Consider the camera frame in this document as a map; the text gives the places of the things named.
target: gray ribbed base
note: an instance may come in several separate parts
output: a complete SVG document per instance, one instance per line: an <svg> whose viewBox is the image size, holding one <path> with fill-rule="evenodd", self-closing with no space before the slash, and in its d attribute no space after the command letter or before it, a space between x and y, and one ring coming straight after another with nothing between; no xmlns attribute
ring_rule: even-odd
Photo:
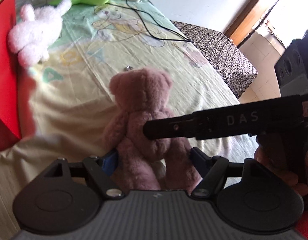
<svg viewBox="0 0 308 240"><path fill-rule="evenodd" d="M257 236L225 224L209 202L194 201L184 191L131 191L120 201L108 201L86 226L60 236L21 231L13 240L299 240L290 230Z"/></svg>

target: mattress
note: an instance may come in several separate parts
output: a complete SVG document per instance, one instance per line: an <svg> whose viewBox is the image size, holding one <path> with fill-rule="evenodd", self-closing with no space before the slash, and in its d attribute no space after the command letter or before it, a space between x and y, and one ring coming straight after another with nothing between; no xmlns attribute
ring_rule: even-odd
<svg viewBox="0 0 308 240"><path fill-rule="evenodd" d="M172 21L211 63L236 98L240 98L257 77L257 70L223 33Z"/></svg>
<svg viewBox="0 0 308 240"><path fill-rule="evenodd" d="M72 6L63 17L60 38L49 48L50 59L19 72L23 139L0 152L0 239L9 239L19 230L12 212L15 195L54 159L77 162L106 153L100 138L117 112L108 84L127 66L169 72L174 86L168 106L176 115L239 104L191 43L155 40L123 1L111 3ZM147 1L131 6L149 12L161 25L177 31ZM149 16L142 17L153 35L180 39L155 25ZM257 147L255 138L247 135L190 142L209 156L221 155L235 162L252 157Z"/></svg>

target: teddy bear leg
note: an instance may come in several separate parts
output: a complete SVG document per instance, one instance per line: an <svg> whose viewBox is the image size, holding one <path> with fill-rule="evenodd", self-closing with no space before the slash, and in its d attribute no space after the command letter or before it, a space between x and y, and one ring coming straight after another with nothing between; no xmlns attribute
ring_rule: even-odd
<svg viewBox="0 0 308 240"><path fill-rule="evenodd" d="M190 143L184 137L173 138L166 153L166 186L168 189L185 189L190 194L202 177L192 165Z"/></svg>
<svg viewBox="0 0 308 240"><path fill-rule="evenodd" d="M160 185L149 162L124 138L117 146L124 181L129 189L160 190Z"/></svg>
<svg viewBox="0 0 308 240"><path fill-rule="evenodd" d="M28 44L18 53L18 62L22 67L31 67L41 59L42 50L43 49L36 44Z"/></svg>
<svg viewBox="0 0 308 240"><path fill-rule="evenodd" d="M49 53L48 53L48 51L46 49L46 50L43 51L43 55L41 57L41 61L42 62L47 61L49 58L50 58L50 55L49 55Z"/></svg>

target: metal screw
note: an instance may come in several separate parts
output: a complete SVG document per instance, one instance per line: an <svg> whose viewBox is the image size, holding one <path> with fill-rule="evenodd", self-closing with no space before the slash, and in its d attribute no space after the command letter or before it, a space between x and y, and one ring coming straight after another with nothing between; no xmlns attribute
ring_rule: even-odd
<svg viewBox="0 0 308 240"><path fill-rule="evenodd" d="M106 191L107 196L119 197L122 195L122 191L118 188L110 188Z"/></svg>
<svg viewBox="0 0 308 240"><path fill-rule="evenodd" d="M209 195L209 192L205 188L198 188L198 189L195 189L192 192L192 195L195 196L195 197L204 198L204 197L207 197Z"/></svg>
<svg viewBox="0 0 308 240"><path fill-rule="evenodd" d="M154 198L160 198L160 197L163 197L163 195L161 193L155 193L155 194L153 194L153 197Z"/></svg>
<svg viewBox="0 0 308 240"><path fill-rule="evenodd" d="M125 68L126 71L133 70L133 69L134 69L134 68L131 67L131 66L127 66L127 67Z"/></svg>

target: black speaker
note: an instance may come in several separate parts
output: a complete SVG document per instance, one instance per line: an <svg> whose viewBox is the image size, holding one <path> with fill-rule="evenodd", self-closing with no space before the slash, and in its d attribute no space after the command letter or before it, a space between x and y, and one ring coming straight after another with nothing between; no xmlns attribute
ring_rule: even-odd
<svg viewBox="0 0 308 240"><path fill-rule="evenodd" d="M308 31L293 40L275 64L281 96L308 94Z"/></svg>

